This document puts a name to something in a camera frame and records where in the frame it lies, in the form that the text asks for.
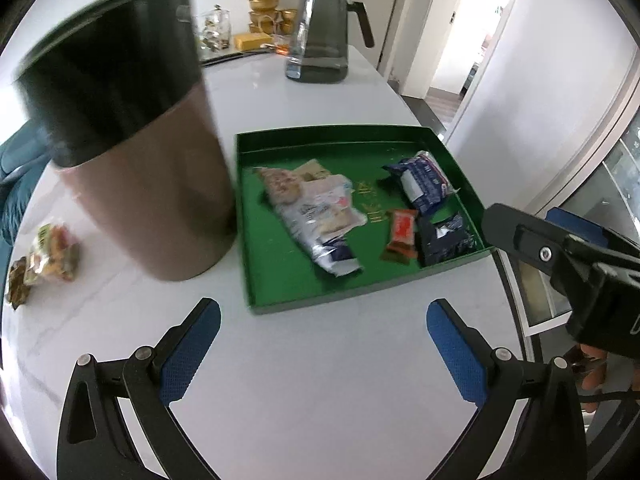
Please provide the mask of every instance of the blue snack package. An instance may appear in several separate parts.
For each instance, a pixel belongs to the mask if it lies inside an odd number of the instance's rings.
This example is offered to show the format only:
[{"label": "blue snack package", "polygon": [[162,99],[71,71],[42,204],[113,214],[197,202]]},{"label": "blue snack package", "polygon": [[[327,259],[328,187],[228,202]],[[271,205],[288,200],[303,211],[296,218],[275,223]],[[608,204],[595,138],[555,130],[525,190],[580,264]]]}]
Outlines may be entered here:
[{"label": "blue snack package", "polygon": [[404,193],[421,216],[432,216],[444,199],[454,193],[449,179],[429,152],[418,152],[382,168],[400,179]]}]

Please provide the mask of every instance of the white countertop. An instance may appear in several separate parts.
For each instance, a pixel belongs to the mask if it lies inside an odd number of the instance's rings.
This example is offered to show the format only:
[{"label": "white countertop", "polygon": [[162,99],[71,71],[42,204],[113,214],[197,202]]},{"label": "white countertop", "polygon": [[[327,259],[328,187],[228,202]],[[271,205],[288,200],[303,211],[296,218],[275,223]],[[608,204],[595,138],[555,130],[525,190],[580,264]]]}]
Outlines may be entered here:
[{"label": "white countertop", "polygon": [[[417,124],[402,99],[355,50],[341,84],[284,77],[284,58],[255,56],[207,68],[219,136],[234,173],[234,135],[309,124]],[[2,313],[5,410],[43,471],[55,478],[62,403],[76,358],[128,357],[155,345],[203,296],[222,327],[172,411],[223,479],[425,478],[475,407],[462,400],[425,329],[447,298],[492,346],[520,356],[513,317],[489,256],[348,300],[254,316],[237,245],[204,274],[179,283],[146,276],[104,237],[47,168],[28,206],[14,258],[47,219],[82,242],[78,278],[34,288]],[[145,465],[160,472],[128,400],[121,401]],[[486,471],[501,462],[512,420]]]}]

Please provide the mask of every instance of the cushion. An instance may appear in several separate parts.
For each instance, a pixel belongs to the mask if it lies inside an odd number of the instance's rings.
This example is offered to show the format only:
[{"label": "cushion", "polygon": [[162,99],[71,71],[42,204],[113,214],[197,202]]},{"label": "cushion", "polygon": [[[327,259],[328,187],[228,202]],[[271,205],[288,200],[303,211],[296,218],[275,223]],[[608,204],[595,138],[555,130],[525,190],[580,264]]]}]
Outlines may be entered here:
[{"label": "cushion", "polygon": [[2,177],[47,151],[46,131],[36,121],[27,121],[2,145]]},{"label": "cushion", "polygon": [[39,166],[43,162],[46,164],[49,161],[50,161],[49,153],[45,152],[42,155],[40,155],[38,158],[35,158],[34,160],[30,160],[29,162],[15,168],[15,170],[13,170],[4,178],[4,180],[2,181],[2,184],[8,184],[11,182],[15,183],[18,179],[20,179],[21,176],[26,174],[34,166]]},{"label": "cushion", "polygon": [[47,162],[48,160],[43,160],[31,167],[31,169],[15,183],[4,202],[2,219],[0,219],[0,232],[2,233],[4,241],[11,246],[15,242],[15,237],[18,235],[18,229],[20,229],[27,204],[31,199],[33,190],[40,180],[40,176]]},{"label": "cushion", "polygon": [[[14,248],[0,238],[0,273],[2,275],[2,290],[6,285],[6,274],[9,272],[9,266],[11,264],[11,253]],[[0,321],[2,321],[2,301],[0,301]],[[2,333],[2,324],[0,323],[0,333]]]},{"label": "cushion", "polygon": [[4,207],[9,192],[14,188],[15,180],[3,180],[0,182],[0,210]]}]

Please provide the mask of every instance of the stacked gold bowl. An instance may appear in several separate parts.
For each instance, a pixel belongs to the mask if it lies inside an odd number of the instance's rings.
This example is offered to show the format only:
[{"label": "stacked gold bowl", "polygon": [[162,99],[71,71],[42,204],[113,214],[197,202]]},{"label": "stacked gold bowl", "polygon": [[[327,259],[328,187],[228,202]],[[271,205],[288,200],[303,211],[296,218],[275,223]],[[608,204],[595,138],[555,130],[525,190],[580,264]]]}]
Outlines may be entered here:
[{"label": "stacked gold bowl", "polygon": [[279,23],[280,33],[288,36],[291,34],[293,30],[293,20],[296,19],[296,14],[298,11],[296,9],[282,9],[280,11],[280,15],[282,16],[282,21]]},{"label": "stacked gold bowl", "polygon": [[280,0],[249,0],[251,12],[249,18],[250,32],[265,32],[273,34],[276,32],[276,23],[278,21],[278,11],[276,7]]}]

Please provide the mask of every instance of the glass jar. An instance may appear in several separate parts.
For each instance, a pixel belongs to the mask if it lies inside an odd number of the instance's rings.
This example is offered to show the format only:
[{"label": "glass jar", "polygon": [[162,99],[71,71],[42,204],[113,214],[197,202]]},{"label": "glass jar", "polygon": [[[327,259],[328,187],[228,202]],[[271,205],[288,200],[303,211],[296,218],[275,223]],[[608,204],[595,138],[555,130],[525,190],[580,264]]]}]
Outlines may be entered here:
[{"label": "glass jar", "polygon": [[229,48],[231,43],[231,18],[228,10],[219,5],[202,15],[200,40],[207,48],[216,52]]}]

